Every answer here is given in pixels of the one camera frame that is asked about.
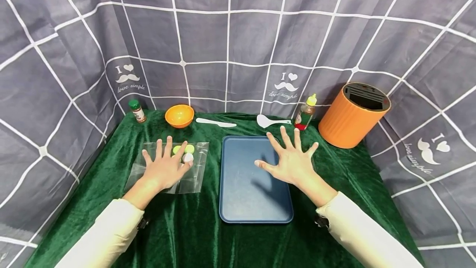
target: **white ball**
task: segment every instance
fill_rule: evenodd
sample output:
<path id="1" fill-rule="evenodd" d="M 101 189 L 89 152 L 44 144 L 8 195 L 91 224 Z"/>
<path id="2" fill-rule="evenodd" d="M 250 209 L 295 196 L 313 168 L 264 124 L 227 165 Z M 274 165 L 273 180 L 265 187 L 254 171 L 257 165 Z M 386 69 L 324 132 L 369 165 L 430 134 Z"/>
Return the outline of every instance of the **white ball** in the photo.
<path id="1" fill-rule="evenodd" d="M 187 163 L 189 161 L 193 161 L 193 154 L 191 153 L 185 153 L 182 157 L 183 162 Z"/>

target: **white plastic knife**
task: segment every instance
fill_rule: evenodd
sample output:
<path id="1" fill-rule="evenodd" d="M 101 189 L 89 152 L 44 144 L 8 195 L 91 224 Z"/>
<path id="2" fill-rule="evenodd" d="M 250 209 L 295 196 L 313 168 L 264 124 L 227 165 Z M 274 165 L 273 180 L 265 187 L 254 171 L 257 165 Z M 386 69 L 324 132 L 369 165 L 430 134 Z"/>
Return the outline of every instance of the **white plastic knife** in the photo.
<path id="1" fill-rule="evenodd" d="M 236 123 L 220 122 L 220 121 L 215 121 L 215 120 L 206 120 L 205 118 L 197 118 L 195 121 L 197 121 L 198 123 L 216 124 L 219 127 L 235 127 L 235 126 L 237 126 Z"/>

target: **finger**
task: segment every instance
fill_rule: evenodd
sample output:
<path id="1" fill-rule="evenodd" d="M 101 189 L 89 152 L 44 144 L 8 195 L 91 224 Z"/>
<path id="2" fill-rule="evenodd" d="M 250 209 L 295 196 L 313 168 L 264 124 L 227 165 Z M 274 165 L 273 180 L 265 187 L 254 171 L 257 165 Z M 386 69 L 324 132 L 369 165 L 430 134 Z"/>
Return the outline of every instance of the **finger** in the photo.
<path id="1" fill-rule="evenodd" d="M 172 136 L 167 136 L 167 144 L 165 145 L 164 149 L 164 158 L 170 157 L 172 153 Z"/>
<path id="2" fill-rule="evenodd" d="M 187 173 L 187 171 L 190 170 L 192 165 L 193 165 L 193 161 L 189 161 L 189 162 L 186 162 L 185 164 L 183 164 L 180 168 L 178 168 L 179 174 L 181 176 L 184 176 L 185 173 Z"/>
<path id="3" fill-rule="evenodd" d="M 294 146 L 297 150 L 302 152 L 301 148 L 301 135 L 298 128 L 294 129 Z"/>
<path id="4" fill-rule="evenodd" d="M 144 156 L 144 159 L 146 160 L 146 165 L 150 165 L 152 163 L 152 159 L 150 158 L 150 155 L 147 153 L 146 149 L 142 150 L 142 156 Z"/>
<path id="5" fill-rule="evenodd" d="M 314 152 L 316 152 L 317 147 L 319 147 L 319 143 L 314 142 L 314 144 L 312 144 L 311 148 L 309 148 L 309 150 L 306 151 L 306 154 L 309 157 L 311 157 L 314 154 Z"/>
<path id="6" fill-rule="evenodd" d="M 187 141 L 183 142 L 182 145 L 180 146 L 178 152 L 173 156 L 174 158 L 177 157 L 177 158 L 182 158 L 182 155 L 185 151 L 185 147 L 187 146 Z"/>
<path id="7" fill-rule="evenodd" d="M 262 160 L 255 160 L 255 166 L 262 168 L 263 170 L 269 172 L 270 174 L 273 174 L 276 168 L 275 165 L 270 165 L 267 162 Z"/>
<path id="8" fill-rule="evenodd" d="M 157 140 L 157 148 L 155 149 L 155 159 L 162 158 L 162 139 Z"/>
<path id="9" fill-rule="evenodd" d="M 286 145 L 286 149 L 293 148 L 293 144 L 291 143 L 291 139 L 289 138 L 288 133 L 286 133 L 286 129 L 281 126 L 280 130 L 284 145 Z"/>
<path id="10" fill-rule="evenodd" d="M 270 132 L 267 132 L 266 136 L 268 137 L 269 142 L 271 142 L 271 146 L 273 146 L 274 150 L 280 154 L 284 149 L 281 147 L 281 145 L 279 145 L 275 137 Z"/>

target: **mustache print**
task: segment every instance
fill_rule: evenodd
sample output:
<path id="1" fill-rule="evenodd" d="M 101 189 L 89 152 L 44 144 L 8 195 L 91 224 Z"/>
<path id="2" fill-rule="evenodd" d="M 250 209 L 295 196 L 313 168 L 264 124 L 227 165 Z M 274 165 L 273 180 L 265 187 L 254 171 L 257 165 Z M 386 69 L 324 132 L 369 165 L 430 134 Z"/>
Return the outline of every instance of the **mustache print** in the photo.
<path id="1" fill-rule="evenodd" d="M 116 82 L 122 83 L 126 82 L 127 80 L 138 81 L 140 80 L 140 77 L 136 76 L 135 74 L 123 74 L 118 80 L 116 80 Z"/>
<path id="2" fill-rule="evenodd" d="M 438 162 L 435 162 L 433 159 L 433 152 L 430 149 L 430 144 L 422 141 L 422 138 L 418 140 L 418 149 L 421 150 L 421 157 L 428 163 L 432 165 L 439 165 Z"/>
<path id="3" fill-rule="evenodd" d="M 281 88 L 285 87 L 289 91 L 296 91 L 299 88 L 299 87 L 295 88 L 290 83 L 285 83 L 285 82 L 281 82 L 278 85 L 275 84 L 274 86 L 276 87 L 276 89 L 281 89 Z"/>

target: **plastic bag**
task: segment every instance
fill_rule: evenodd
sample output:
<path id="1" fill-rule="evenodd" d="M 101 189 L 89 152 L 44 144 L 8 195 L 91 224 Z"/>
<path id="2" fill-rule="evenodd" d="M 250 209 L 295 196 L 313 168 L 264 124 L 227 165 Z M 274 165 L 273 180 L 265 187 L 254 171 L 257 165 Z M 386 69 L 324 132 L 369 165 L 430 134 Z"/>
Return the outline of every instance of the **plastic bag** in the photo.
<path id="1" fill-rule="evenodd" d="M 189 145 L 193 145 L 195 147 L 195 151 L 193 153 L 193 165 L 188 170 L 187 173 L 179 180 L 176 184 L 174 184 L 169 189 L 164 189 L 160 193 L 166 194 L 189 194 L 189 193 L 200 193 L 202 188 L 202 181 L 203 181 L 203 173 L 205 171 L 205 164 L 207 162 L 207 155 L 208 155 L 208 142 L 199 142 L 199 143 L 188 143 Z M 162 151 L 165 150 L 166 143 L 162 143 Z M 173 143 L 172 147 L 182 145 L 182 143 Z M 155 152 L 157 149 L 156 142 L 144 142 L 143 148 L 147 150 L 148 154 L 150 155 L 151 159 L 155 159 Z M 146 170 L 146 161 L 144 156 L 141 152 L 137 155 L 134 164 L 132 164 L 131 174 L 129 175 L 129 179 L 127 180 L 126 187 L 124 192 L 127 192 L 137 180 L 139 180 Z"/>

